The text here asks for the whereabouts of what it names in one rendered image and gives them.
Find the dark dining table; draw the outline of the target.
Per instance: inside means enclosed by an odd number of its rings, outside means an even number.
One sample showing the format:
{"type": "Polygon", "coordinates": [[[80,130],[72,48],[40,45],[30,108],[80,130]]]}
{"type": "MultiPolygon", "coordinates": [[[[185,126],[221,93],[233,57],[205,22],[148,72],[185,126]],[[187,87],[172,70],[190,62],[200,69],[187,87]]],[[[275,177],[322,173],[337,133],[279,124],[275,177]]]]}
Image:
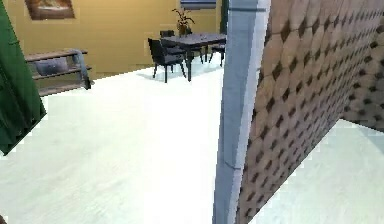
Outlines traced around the dark dining table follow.
{"type": "Polygon", "coordinates": [[[217,33],[193,33],[182,36],[162,37],[161,40],[164,43],[171,43],[180,46],[186,51],[186,66],[188,69],[187,79],[188,81],[191,81],[191,63],[193,60],[192,48],[225,43],[226,35],[217,33]]]}

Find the green cupboard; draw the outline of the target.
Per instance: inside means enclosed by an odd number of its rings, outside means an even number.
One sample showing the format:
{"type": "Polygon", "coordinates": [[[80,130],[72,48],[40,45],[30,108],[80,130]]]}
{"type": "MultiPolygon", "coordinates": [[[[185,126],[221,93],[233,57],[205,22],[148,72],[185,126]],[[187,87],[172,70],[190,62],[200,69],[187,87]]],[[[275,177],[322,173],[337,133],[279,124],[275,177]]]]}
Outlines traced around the green cupboard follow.
{"type": "Polygon", "coordinates": [[[46,110],[0,0],[0,151],[6,156],[42,120],[46,110]]]}

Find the grey cushion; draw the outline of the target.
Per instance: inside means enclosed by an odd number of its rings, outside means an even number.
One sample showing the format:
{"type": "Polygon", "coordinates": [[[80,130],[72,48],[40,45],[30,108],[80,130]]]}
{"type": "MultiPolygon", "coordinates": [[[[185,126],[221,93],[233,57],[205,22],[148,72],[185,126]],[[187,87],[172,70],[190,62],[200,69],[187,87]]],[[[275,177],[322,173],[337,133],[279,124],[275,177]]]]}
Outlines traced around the grey cushion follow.
{"type": "Polygon", "coordinates": [[[38,73],[42,76],[57,74],[68,70],[67,59],[64,57],[37,61],[35,65],[38,73]]]}

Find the brown framed wall picture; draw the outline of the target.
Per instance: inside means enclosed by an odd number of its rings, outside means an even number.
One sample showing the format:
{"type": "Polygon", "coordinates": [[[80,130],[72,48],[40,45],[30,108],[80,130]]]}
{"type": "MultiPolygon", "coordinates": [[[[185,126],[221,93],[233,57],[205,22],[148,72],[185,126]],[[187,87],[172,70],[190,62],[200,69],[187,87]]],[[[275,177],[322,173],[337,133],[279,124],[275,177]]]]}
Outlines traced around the brown framed wall picture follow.
{"type": "Polygon", "coordinates": [[[71,0],[24,0],[32,20],[73,19],[71,0]]]}

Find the potted house plant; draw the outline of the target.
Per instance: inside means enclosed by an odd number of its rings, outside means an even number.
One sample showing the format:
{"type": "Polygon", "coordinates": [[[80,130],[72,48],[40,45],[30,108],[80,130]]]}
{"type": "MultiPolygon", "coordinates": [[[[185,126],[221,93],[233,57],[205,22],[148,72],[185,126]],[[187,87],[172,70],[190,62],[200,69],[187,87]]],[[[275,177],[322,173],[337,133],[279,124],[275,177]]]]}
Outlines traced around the potted house plant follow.
{"type": "Polygon", "coordinates": [[[190,30],[190,24],[194,24],[195,21],[188,16],[190,10],[185,8],[173,9],[173,12],[176,12],[179,16],[177,20],[177,29],[180,36],[187,35],[190,30]]]}

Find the black dining chair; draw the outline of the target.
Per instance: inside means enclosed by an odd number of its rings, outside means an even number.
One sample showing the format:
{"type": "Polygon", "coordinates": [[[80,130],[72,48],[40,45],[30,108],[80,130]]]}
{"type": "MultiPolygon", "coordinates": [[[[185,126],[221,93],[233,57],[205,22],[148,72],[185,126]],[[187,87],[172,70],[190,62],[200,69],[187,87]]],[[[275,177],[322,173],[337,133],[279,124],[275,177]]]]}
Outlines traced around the black dining chair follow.
{"type": "MultiPolygon", "coordinates": [[[[168,67],[173,68],[174,65],[179,65],[182,71],[183,76],[186,76],[185,69],[183,66],[183,58],[176,55],[168,55],[165,53],[165,50],[161,44],[161,41],[158,39],[147,39],[152,60],[154,62],[154,72],[153,78],[156,77],[157,68],[163,66],[166,71],[168,67]]],[[[168,82],[168,72],[165,72],[164,82],[168,82]]]]}
{"type": "MultiPolygon", "coordinates": [[[[173,30],[162,30],[160,31],[160,37],[172,37],[175,35],[175,32],[173,30]]],[[[179,45],[174,43],[167,43],[164,41],[161,41],[162,46],[165,48],[165,51],[170,55],[181,55],[186,54],[185,50],[181,48],[179,45]]],[[[201,63],[204,63],[203,60],[203,53],[202,48],[200,46],[195,46],[191,49],[192,52],[198,52],[201,63]]]]}
{"type": "Polygon", "coordinates": [[[223,66],[223,60],[225,58],[225,45],[224,44],[213,45],[211,47],[211,56],[209,58],[209,61],[212,61],[213,55],[215,53],[220,54],[220,66],[223,66]]]}

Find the grey wooden shelf unit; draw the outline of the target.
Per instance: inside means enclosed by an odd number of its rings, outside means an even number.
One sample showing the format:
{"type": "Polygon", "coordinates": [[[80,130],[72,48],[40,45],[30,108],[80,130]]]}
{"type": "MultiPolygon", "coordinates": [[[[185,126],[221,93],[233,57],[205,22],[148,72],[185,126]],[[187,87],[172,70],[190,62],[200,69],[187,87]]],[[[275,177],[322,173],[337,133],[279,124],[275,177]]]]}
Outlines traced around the grey wooden shelf unit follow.
{"type": "Polygon", "coordinates": [[[89,90],[94,82],[88,74],[92,67],[85,63],[84,56],[87,54],[87,50],[69,48],[26,55],[25,61],[30,66],[34,81],[51,80],[52,78],[69,74],[76,74],[78,76],[77,79],[68,80],[64,83],[48,84],[45,87],[39,85],[39,95],[45,97],[78,88],[89,90]]]}

